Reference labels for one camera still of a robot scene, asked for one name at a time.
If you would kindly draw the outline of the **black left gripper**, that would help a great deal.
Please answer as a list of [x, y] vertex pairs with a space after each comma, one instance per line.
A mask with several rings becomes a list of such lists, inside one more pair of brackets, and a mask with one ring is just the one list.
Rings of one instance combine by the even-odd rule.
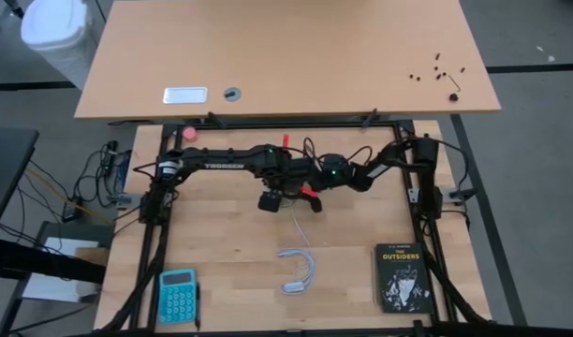
[[[266, 153], [266, 163], [261, 169], [261, 179], [270, 189], [300, 189], [316, 173], [314, 160], [307, 155], [293, 157], [288, 150], [273, 149]], [[322, 202], [317, 196], [301, 194], [313, 212], [322, 212]], [[264, 191], [258, 200], [258, 208], [265, 212], [278, 212], [282, 194], [277, 190]]]

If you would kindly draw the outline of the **round lamp socket base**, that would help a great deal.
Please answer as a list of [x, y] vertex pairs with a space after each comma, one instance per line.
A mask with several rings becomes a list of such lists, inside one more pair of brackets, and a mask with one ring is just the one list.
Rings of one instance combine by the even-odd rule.
[[300, 198], [302, 191], [300, 189], [290, 189], [282, 192], [281, 209], [291, 208]]

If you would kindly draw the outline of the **black paperback book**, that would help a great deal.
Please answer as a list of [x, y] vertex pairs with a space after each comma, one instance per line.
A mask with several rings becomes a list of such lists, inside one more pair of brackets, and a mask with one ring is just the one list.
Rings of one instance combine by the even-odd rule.
[[386, 314], [431, 314], [433, 297], [419, 243], [375, 246], [376, 299]]

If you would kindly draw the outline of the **beige wooden desk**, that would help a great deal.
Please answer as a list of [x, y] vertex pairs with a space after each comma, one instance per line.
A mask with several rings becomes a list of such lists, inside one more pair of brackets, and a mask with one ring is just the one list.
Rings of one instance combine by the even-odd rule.
[[[448, 75], [436, 79], [444, 72], [457, 81], [459, 93]], [[206, 87], [207, 101], [164, 104], [169, 87]], [[229, 87], [242, 91], [238, 101], [225, 100]], [[459, 100], [450, 101], [451, 94]], [[500, 110], [459, 0], [117, 1], [76, 116], [323, 115], [372, 109], [395, 114]]]

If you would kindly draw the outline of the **teal calculator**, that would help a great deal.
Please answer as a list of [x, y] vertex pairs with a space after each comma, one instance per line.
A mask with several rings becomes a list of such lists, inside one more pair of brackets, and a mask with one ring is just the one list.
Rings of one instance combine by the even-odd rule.
[[194, 269], [163, 271], [159, 276], [158, 323], [194, 323], [198, 312], [197, 285]]

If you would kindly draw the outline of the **small wooden board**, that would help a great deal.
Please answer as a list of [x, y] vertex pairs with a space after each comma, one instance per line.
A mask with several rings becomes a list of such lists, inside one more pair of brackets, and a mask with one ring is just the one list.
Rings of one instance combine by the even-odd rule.
[[110, 257], [110, 249], [105, 247], [79, 247], [75, 249], [75, 258], [106, 267]]

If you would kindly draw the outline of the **grey floor stand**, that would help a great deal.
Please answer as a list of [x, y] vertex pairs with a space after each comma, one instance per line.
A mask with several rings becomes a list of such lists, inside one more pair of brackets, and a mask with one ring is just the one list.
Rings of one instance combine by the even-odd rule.
[[[64, 225], [52, 222], [43, 222], [39, 232], [35, 237], [31, 237], [19, 230], [13, 229], [6, 225], [0, 224], [0, 228], [5, 231], [8, 235], [27, 241], [27, 247], [36, 248], [38, 250], [43, 250], [48, 253], [55, 254], [52, 249], [45, 246], [45, 241], [49, 237], [55, 237], [60, 239], [76, 239], [97, 242], [97, 247], [109, 248], [111, 246], [111, 239], [113, 235], [112, 226], [99, 226], [99, 225]], [[18, 271], [2, 271], [0, 270], [0, 278], [13, 279], [18, 282], [12, 297], [10, 304], [4, 312], [3, 320], [0, 324], [0, 337], [23, 337], [22, 328], [14, 329], [12, 327], [17, 313], [20, 310], [21, 304], [25, 299], [22, 296], [24, 288], [32, 274], [36, 273], [24, 273]]]

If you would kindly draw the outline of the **black power adapter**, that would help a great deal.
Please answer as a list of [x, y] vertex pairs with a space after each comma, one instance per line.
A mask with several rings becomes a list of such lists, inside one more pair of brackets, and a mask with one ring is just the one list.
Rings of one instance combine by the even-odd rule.
[[82, 197], [73, 197], [69, 202], [65, 202], [61, 214], [61, 222], [68, 223], [80, 219], [82, 210], [78, 209], [77, 206], [81, 206], [82, 203]]

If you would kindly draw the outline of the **white sheet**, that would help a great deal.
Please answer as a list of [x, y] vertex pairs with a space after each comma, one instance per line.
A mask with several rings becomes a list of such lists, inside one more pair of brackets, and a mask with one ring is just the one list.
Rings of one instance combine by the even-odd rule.
[[[79, 248], [97, 248], [98, 243], [49, 237], [45, 241], [45, 246], [52, 249], [55, 254], [75, 256]], [[97, 295], [99, 290], [99, 284], [76, 280], [65, 281], [58, 277], [37, 273], [30, 276], [22, 296], [30, 300], [80, 302], [89, 296]]]

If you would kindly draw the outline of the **black metal beam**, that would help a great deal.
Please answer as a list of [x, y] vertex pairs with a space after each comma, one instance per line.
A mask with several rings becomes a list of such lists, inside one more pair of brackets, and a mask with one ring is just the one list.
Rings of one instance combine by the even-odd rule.
[[59, 278], [101, 284], [106, 268], [72, 256], [48, 253], [0, 240], [0, 270], [39, 273]]

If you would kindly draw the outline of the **black side table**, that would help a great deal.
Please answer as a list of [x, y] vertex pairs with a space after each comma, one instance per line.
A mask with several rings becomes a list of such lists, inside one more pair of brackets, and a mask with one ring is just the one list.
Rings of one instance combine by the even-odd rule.
[[38, 136], [35, 129], [0, 127], [0, 218], [34, 152]]

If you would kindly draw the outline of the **white trash bin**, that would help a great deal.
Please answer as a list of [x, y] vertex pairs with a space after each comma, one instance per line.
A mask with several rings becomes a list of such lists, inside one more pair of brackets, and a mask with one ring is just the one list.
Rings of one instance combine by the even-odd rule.
[[82, 91], [98, 47], [93, 25], [85, 0], [34, 0], [25, 10], [21, 39]]

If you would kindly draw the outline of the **black rod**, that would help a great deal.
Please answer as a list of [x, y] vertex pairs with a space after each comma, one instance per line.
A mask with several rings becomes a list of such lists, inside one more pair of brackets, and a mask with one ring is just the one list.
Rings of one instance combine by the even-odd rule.
[[11, 13], [19, 19], [24, 16], [24, 10], [22, 9], [19, 0], [2, 0], [10, 9]]

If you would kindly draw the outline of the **grey metal bracket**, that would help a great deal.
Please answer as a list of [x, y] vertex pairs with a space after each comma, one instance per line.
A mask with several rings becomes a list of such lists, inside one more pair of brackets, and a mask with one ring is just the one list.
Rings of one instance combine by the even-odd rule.
[[438, 187], [438, 191], [442, 195], [443, 204], [454, 204], [462, 206], [469, 198], [472, 198], [476, 193], [476, 188], [453, 188], [453, 187]]
[[113, 196], [107, 196], [107, 200], [120, 211], [132, 210], [140, 206], [140, 194], [121, 193]]

